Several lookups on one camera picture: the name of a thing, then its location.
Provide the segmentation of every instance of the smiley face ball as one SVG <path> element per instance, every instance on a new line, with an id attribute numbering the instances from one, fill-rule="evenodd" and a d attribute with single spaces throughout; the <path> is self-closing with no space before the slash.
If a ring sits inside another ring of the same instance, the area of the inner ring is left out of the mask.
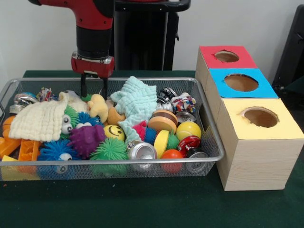
<path id="1" fill-rule="evenodd" d="M 190 122 L 190 121 L 183 122 L 179 125 L 179 127 L 176 130 L 176 136 L 180 141 L 191 135 L 195 135 L 201 138 L 200 126 L 198 126 L 194 122 Z"/>
<path id="2" fill-rule="evenodd" d="M 125 139 L 124 131 L 121 127 L 116 125 L 107 125 L 104 127 L 104 133 L 109 138 L 117 138 L 121 141 L 124 141 Z"/>

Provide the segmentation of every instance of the yellow duck toy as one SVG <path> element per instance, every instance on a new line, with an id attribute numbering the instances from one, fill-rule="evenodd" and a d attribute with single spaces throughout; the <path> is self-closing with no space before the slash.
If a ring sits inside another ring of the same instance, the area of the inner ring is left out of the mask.
<path id="1" fill-rule="evenodd" d="M 104 123 L 108 118 L 108 106 L 104 98 L 99 94 L 94 94 L 87 103 L 90 107 L 90 117 L 99 116 L 100 121 Z"/>

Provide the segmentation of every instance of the light blue cloth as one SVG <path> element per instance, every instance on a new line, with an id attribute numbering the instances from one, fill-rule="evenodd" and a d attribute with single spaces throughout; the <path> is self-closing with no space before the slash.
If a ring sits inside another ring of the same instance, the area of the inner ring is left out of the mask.
<path id="1" fill-rule="evenodd" d="M 156 110 L 156 86 L 148 86 L 131 76 L 121 91 L 111 95 L 111 99 L 117 102 L 116 111 L 126 116 L 126 120 L 118 122 L 126 135 L 126 143 L 140 140 L 139 134 L 132 127 L 143 120 L 149 121 Z"/>

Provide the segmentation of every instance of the green spiky ball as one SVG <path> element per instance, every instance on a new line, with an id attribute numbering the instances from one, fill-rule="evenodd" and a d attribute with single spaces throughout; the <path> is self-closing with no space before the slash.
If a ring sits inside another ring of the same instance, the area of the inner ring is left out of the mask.
<path id="1" fill-rule="evenodd" d="M 166 150 L 176 150 L 179 143 L 180 141 L 177 136 L 173 133 L 170 133 Z"/>
<path id="2" fill-rule="evenodd" d="M 91 160 L 126 160 L 128 153 L 124 142 L 117 138 L 106 138 L 91 154 Z M 103 173 L 104 175 L 124 175 L 127 172 L 127 165 L 93 165 L 94 175 Z"/>
<path id="3" fill-rule="evenodd" d="M 76 127 L 77 124 L 79 124 L 79 118 L 78 118 L 78 113 L 74 108 L 71 106 L 67 105 L 65 109 L 65 115 L 68 115 L 71 118 L 71 125 L 73 128 Z M 68 139 L 70 137 L 69 134 L 60 134 L 60 138 L 62 139 Z"/>

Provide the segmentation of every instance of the wire mesh basket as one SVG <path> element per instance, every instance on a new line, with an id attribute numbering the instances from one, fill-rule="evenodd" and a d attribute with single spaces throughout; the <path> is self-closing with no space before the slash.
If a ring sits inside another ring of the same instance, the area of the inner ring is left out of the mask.
<path id="1" fill-rule="evenodd" d="M 108 95 L 119 91 L 127 78 L 110 78 Z M 70 180 L 98 178 L 185 177 L 206 176 L 216 161 L 224 156 L 224 148 L 200 83 L 194 78 L 141 78 L 148 85 L 156 85 L 157 92 L 171 87 L 177 94 L 188 92 L 197 101 L 196 123 L 202 129 L 201 145 L 207 158 L 112 160 L 112 161 L 6 161 L 0 162 L 1 179 Z M 1 124 L 9 116 L 14 96 L 21 92 L 37 93 L 41 87 L 52 88 L 54 94 L 74 90 L 80 93 L 79 78 L 21 78 L 8 82 L 0 93 Z M 87 79 L 89 94 L 99 93 L 100 79 Z M 16 157 L 18 152 L 10 155 Z"/>

